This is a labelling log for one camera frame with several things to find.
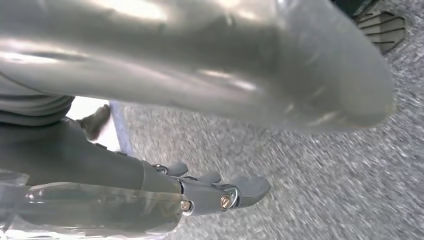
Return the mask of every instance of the metal bolt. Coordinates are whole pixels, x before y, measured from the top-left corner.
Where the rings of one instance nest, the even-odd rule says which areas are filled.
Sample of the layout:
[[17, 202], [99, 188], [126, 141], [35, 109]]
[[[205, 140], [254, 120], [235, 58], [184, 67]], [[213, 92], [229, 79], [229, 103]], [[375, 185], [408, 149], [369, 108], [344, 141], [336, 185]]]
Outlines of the metal bolt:
[[221, 208], [223, 210], [229, 209], [231, 206], [231, 198], [228, 195], [224, 195], [221, 197]]
[[181, 201], [181, 209], [184, 212], [188, 212], [192, 208], [192, 204], [189, 201]]

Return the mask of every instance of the gray carpet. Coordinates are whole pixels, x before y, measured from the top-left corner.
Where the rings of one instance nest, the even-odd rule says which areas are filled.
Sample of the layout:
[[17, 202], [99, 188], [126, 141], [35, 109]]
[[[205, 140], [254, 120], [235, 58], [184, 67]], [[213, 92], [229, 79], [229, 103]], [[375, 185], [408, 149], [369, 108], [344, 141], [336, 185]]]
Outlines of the gray carpet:
[[387, 55], [398, 108], [377, 129], [307, 135], [115, 104], [134, 156], [164, 165], [182, 160], [193, 176], [215, 170], [225, 180], [261, 175], [272, 184], [260, 204], [188, 217], [168, 239], [424, 239], [424, 1], [379, 7], [407, 17], [413, 26], [408, 39]]

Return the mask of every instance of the robotic hand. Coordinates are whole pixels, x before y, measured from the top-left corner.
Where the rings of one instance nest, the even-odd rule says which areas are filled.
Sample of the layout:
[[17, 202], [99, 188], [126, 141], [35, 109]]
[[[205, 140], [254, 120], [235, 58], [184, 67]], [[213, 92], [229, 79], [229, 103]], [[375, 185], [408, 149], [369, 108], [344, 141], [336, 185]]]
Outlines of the robotic hand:
[[373, 127], [394, 101], [381, 54], [329, 0], [0, 0], [0, 169], [29, 176], [3, 230], [158, 236], [270, 190], [92, 144], [65, 117], [74, 96], [315, 132]]

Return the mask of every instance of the carpeted floor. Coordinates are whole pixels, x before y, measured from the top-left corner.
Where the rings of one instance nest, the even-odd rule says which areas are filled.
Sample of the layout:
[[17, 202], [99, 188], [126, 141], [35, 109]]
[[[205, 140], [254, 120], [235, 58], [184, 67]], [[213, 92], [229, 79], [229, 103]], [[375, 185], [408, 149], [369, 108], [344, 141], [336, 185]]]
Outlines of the carpeted floor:
[[186, 218], [168, 239], [424, 239], [424, 1], [378, 7], [411, 26], [408, 39], [386, 56], [398, 108], [377, 129], [306, 135], [113, 104], [121, 143], [135, 157], [164, 165], [182, 160], [193, 176], [268, 176], [273, 186], [254, 207]]

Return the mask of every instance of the gray plastic arm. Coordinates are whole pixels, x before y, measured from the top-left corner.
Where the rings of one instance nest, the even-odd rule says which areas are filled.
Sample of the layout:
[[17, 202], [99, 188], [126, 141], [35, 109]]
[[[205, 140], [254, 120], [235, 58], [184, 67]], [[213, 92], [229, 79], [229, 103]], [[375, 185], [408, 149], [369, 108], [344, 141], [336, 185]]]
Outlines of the gray plastic arm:
[[277, 128], [367, 128], [393, 108], [380, 53], [329, 0], [0, 0], [0, 72]]

